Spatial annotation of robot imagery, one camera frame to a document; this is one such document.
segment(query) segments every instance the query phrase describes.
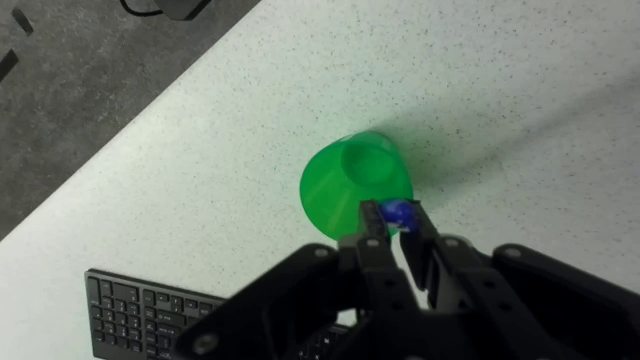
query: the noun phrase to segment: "screw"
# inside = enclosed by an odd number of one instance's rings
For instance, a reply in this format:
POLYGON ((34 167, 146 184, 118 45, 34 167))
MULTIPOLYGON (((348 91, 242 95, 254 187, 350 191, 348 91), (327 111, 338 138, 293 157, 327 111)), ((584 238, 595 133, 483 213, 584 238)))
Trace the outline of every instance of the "screw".
POLYGON ((314 254, 316 254, 317 257, 326 257, 326 256, 327 256, 327 249, 326 249, 326 248, 317 248, 314 254))
POLYGON ((521 252, 517 248, 505 248, 504 254, 510 257, 521 257, 521 252))
POLYGON ((450 248, 457 248, 460 246, 460 241, 453 240, 453 238, 443 240, 443 243, 450 246, 450 248))
POLYGON ((218 343, 220 343, 220 337, 216 333, 203 333, 203 335, 195 337, 194 351, 195 351, 195 355, 206 355, 211 349, 216 349, 218 343))

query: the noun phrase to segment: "cable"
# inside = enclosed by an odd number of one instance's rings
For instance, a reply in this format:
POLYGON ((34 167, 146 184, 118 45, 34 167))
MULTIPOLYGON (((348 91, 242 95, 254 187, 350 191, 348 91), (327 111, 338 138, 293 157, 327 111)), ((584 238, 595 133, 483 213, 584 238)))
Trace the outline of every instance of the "cable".
POLYGON ((150 15, 159 15, 162 14, 162 10, 154 10, 154 12, 131 10, 126 0, 119 0, 119 4, 128 14, 137 15, 137 18, 150 18, 150 15))

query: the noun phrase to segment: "keyboard key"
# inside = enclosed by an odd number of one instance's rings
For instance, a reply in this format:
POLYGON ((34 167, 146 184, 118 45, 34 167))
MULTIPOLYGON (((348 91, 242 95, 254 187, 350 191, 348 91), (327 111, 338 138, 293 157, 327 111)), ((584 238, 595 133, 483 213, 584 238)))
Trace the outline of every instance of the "keyboard key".
POLYGON ((114 299, 101 297, 101 308, 114 308, 114 299))
POLYGON ((156 306, 156 294, 146 289, 144 292, 144 306, 156 306))
POLYGON ((124 302, 137 302, 137 288, 114 284, 114 297, 124 302))
POLYGON ((116 337, 118 348, 126 348, 128 341, 124 337, 116 337))
POLYGON ((158 321, 170 323, 170 326, 183 326, 183 316, 174 311, 158 311, 158 321))
POLYGON ((134 351, 141 351, 141 343, 140 343, 140 341, 129 341, 128 346, 129 346, 129 349, 134 349, 134 351))
POLYGON ((140 317, 136 317, 136 316, 128 316, 128 326, 131 326, 131 327, 140 327, 140 317))
POLYGON ((181 297, 171 297, 171 311, 183 311, 181 297))
POLYGON ((168 294, 158 292, 156 308, 170 311, 170 309, 171 309, 170 296, 168 296, 168 294))
POLYGON ((199 317, 186 316, 186 317, 183 317, 183 323, 186 323, 186 326, 191 326, 191 323, 195 323, 198 319, 199 319, 199 317))
POLYGON ((128 332, 128 337, 134 339, 134 341, 140 341, 141 332, 140 332, 140 330, 129 330, 129 332, 128 332))
POLYGON ((97 306, 91 306, 91 317, 101 317, 101 309, 97 306))
POLYGON ((171 360, 171 351, 158 351, 158 360, 171 360))
POLYGON ((195 308, 198 308, 198 302, 194 302, 194 299, 186 299, 186 302, 183 302, 183 308, 187 308, 187 309, 195 309, 195 308))
POLYGON ((128 304, 128 314, 137 316, 140 314, 140 306, 128 304))
POLYGON ((159 337, 158 337, 158 343, 159 343, 159 348, 170 348, 170 346, 171 346, 171 339, 170 339, 170 337, 159 335, 159 337))
POLYGON ((144 308, 144 316, 146 316, 146 317, 156 317, 156 309, 144 308))
POLYGON ((114 321, 114 311, 101 309, 101 319, 104 319, 104 321, 114 321))
POLYGON ((158 302, 168 302, 168 299, 170 299, 168 294, 158 292, 158 302))
POLYGON ((114 323, 104 323, 101 326, 106 333, 116 333, 116 326, 114 323))
POLYGON ((198 308, 183 308, 183 316, 199 317, 199 309, 198 308))
POLYGON ((99 285, 96 278, 85 280, 88 304, 99 306, 99 285))
POLYGON ((118 299, 116 302, 116 311, 126 311, 126 302, 118 299))
POLYGON ((211 314, 211 309, 213 309, 211 304, 199 302, 199 316, 207 316, 211 314))
POLYGON ((106 280, 99 281, 99 292, 101 292, 101 296, 114 296, 112 284, 106 280))
POLYGON ((126 335, 128 335, 128 330, 126 330, 124 326, 116 326, 116 333, 118 333, 119 337, 126 337, 126 335))
POLYGON ((116 314, 116 323, 126 326, 126 314, 116 314))
POLYGON ((170 335, 170 337, 175 337, 175 335, 180 333, 180 330, 177 330, 177 327, 174 327, 174 326, 158 323, 158 333, 162 333, 162 335, 170 335))

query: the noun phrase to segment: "black keyboard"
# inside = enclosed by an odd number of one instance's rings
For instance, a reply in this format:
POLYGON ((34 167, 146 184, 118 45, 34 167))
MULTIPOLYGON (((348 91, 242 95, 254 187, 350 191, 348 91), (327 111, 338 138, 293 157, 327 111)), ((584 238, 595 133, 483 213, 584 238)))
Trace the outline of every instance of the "black keyboard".
MULTIPOLYGON (((154 281, 85 272, 93 355, 101 360, 170 360, 175 335, 223 304, 222 297, 154 281)), ((324 360, 345 327, 333 326, 298 351, 324 360)))

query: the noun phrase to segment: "black cable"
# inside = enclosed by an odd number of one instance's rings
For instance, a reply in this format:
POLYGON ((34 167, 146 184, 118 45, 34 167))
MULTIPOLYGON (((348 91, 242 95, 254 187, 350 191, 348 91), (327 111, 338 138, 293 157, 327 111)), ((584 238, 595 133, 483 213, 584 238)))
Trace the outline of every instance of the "black cable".
POLYGON ((14 19, 22 28, 23 34, 34 34, 31 21, 26 18, 26 14, 19 8, 12 10, 14 19))
POLYGON ((128 14, 137 15, 137 18, 150 18, 150 15, 159 15, 162 14, 162 10, 154 10, 154 12, 131 10, 126 0, 119 0, 119 4, 128 14))
POLYGON ((0 58, 0 81, 15 68, 17 62, 17 53, 14 49, 7 49, 7 53, 0 58))

